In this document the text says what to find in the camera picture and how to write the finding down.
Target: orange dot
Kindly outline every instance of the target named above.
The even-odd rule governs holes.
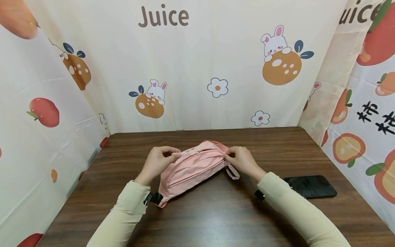
[[[58,172],[54,169],[51,171],[51,178],[53,183],[56,183],[56,180],[58,180]]]

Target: black phone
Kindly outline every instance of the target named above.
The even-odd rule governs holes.
[[[285,178],[290,187],[306,199],[335,197],[336,190],[322,175]]]

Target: wooden table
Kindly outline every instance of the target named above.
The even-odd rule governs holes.
[[[351,246],[395,246],[395,236],[301,128],[256,128],[112,135],[45,233],[39,247],[84,247],[115,204],[125,184],[140,172],[153,146],[181,150],[204,140],[247,147],[266,171],[282,178],[324,175],[335,198],[314,199]],[[152,183],[156,192],[159,179]],[[297,231],[245,175],[225,171],[172,199],[163,209],[149,204],[128,246],[306,246]]]

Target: black buckle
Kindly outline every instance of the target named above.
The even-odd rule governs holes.
[[[156,205],[159,205],[160,201],[162,201],[163,195],[158,192],[155,194],[149,193],[148,196],[144,200],[144,205],[147,205],[149,202],[153,202]]]
[[[260,190],[256,190],[254,195],[256,197],[258,197],[258,199],[261,200],[261,201],[263,201],[265,199],[265,195]]]

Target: bunny illustration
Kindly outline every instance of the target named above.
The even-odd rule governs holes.
[[[279,25],[274,31],[274,36],[270,34],[264,34],[261,38],[261,42],[265,44],[265,62],[269,62],[272,59],[272,54],[281,51],[283,54],[291,52],[291,47],[288,47],[285,37],[282,35],[284,27]]]
[[[165,90],[167,87],[167,83],[163,82],[162,86],[159,86],[159,83],[157,80],[152,79],[150,80],[151,86],[148,88],[147,93],[145,94],[147,98],[154,97],[155,99],[158,100],[158,103],[160,105],[165,104]]]
[[[310,92],[310,94],[309,94],[309,96],[308,96],[308,100],[307,101],[310,101],[311,100],[311,96],[313,96],[313,94],[314,94],[314,92],[317,90],[317,89],[319,89],[321,87],[321,83],[320,82],[316,82],[316,83],[314,83],[314,85],[313,85],[313,88],[311,89],[311,92]]]

